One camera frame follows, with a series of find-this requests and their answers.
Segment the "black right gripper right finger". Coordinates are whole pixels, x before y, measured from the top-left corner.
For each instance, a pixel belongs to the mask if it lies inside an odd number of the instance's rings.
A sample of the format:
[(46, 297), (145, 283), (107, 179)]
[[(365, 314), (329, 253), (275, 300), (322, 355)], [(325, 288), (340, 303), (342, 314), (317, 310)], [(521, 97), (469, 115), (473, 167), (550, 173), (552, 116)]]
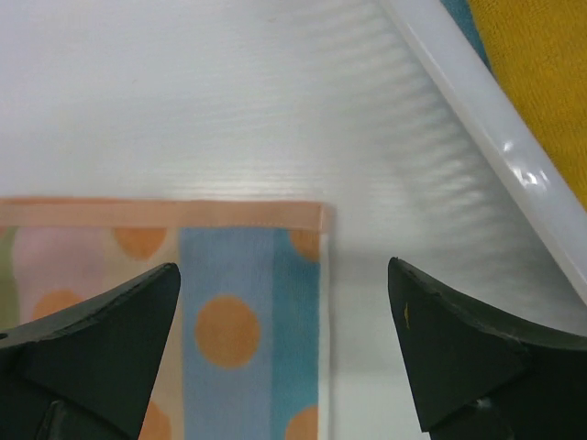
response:
[(388, 293), (431, 438), (585, 438), (585, 337), (509, 314), (399, 258), (388, 265)]

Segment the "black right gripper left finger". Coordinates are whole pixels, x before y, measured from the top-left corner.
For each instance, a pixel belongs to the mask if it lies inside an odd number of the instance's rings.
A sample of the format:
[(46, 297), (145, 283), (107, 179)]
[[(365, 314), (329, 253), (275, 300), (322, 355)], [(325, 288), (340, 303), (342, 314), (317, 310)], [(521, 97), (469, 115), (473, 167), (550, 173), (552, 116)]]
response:
[(138, 438), (180, 286), (165, 263), (2, 331), (2, 438)]

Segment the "orange peach patterned towel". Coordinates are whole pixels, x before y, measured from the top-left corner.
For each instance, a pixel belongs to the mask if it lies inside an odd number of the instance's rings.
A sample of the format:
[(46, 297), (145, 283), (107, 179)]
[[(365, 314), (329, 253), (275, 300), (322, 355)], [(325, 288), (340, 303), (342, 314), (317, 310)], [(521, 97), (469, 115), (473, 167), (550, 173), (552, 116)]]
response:
[(136, 439), (326, 439), (326, 239), (316, 202), (5, 198), (1, 333), (174, 263)]

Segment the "mustard yellow towel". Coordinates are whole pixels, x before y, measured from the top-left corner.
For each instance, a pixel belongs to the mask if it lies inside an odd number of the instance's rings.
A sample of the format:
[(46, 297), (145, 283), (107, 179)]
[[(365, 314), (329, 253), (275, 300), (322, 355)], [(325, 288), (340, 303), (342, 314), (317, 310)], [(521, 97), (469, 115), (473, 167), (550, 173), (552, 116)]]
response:
[(469, 6), (497, 82), (584, 203), (585, 1), (471, 1)]

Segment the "blue polka dot towel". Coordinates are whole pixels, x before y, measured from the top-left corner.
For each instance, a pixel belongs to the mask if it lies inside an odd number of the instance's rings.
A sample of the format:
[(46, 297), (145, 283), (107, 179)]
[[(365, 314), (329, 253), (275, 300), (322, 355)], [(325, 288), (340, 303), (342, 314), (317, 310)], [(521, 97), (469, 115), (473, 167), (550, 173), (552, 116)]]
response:
[(441, 0), (442, 5), (451, 15), (465, 38), (469, 41), (485, 67), (491, 71), (491, 64), (487, 57), (482, 39), (474, 23), (471, 9), (467, 0)]

